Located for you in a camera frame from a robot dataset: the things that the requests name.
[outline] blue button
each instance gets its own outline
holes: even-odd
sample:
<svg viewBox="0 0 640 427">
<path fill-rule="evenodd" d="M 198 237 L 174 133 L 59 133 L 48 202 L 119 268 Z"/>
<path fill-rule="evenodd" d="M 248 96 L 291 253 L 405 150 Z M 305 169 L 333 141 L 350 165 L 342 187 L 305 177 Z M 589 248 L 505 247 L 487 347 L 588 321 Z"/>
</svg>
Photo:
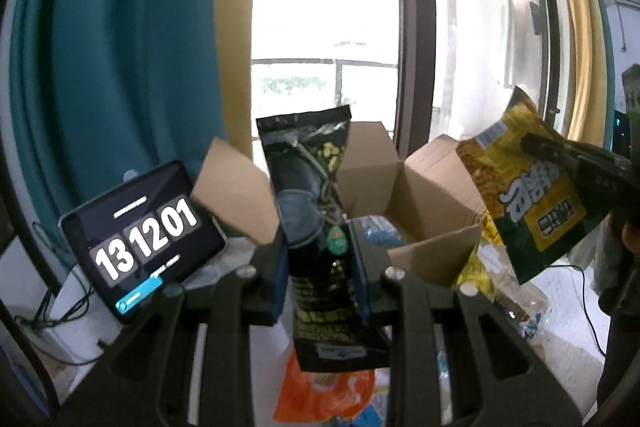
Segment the blue button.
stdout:
<svg viewBox="0 0 640 427">
<path fill-rule="evenodd" d="M 116 302 L 116 309 L 120 315 L 124 315 L 140 301 L 151 295 L 156 289 L 162 286 L 161 277 L 149 277 L 145 282 L 127 293 L 122 299 Z"/>
</svg>

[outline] yellow curtain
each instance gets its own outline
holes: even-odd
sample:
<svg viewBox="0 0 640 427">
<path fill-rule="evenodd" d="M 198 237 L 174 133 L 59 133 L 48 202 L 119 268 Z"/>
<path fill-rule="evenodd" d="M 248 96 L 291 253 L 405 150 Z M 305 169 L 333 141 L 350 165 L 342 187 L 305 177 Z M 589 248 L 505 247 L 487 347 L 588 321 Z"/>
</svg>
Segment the yellow curtain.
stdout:
<svg viewBox="0 0 640 427">
<path fill-rule="evenodd" d="M 599 147 L 607 111 L 607 65 L 598 0 L 568 0 L 575 35 L 575 103 L 568 138 Z"/>
<path fill-rule="evenodd" d="M 228 142 L 249 158 L 253 0 L 213 0 L 220 88 Z"/>
</svg>

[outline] digital clock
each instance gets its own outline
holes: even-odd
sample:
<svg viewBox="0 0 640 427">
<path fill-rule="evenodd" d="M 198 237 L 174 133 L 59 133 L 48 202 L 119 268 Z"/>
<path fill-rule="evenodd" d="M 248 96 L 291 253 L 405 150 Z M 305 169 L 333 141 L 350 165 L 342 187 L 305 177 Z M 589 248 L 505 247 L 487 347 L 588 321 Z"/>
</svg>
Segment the digital clock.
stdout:
<svg viewBox="0 0 640 427">
<path fill-rule="evenodd" d="M 78 264 L 119 320 L 225 248 L 217 222 L 190 201 L 192 188 L 184 166 L 171 162 L 60 219 Z"/>
</svg>

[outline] black snack bag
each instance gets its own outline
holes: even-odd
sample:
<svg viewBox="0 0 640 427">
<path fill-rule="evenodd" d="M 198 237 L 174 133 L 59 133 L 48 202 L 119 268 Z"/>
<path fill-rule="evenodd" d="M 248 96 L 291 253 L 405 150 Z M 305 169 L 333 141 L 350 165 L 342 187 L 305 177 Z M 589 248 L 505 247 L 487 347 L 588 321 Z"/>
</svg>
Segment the black snack bag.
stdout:
<svg viewBox="0 0 640 427">
<path fill-rule="evenodd" d="M 302 371 L 389 365 L 385 333 L 365 328 L 354 304 L 351 238 L 335 181 L 350 121 L 348 105 L 256 121 L 289 245 L 293 336 Z"/>
</svg>

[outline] finger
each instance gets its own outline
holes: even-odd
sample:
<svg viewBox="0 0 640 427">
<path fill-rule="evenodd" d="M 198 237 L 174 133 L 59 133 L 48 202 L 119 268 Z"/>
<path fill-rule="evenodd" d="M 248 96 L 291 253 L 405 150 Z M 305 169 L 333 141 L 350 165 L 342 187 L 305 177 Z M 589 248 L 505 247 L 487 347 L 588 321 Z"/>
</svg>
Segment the finger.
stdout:
<svg viewBox="0 0 640 427">
<path fill-rule="evenodd" d="M 622 229 L 622 243 L 631 253 L 640 254 L 640 228 L 627 223 Z"/>
</svg>

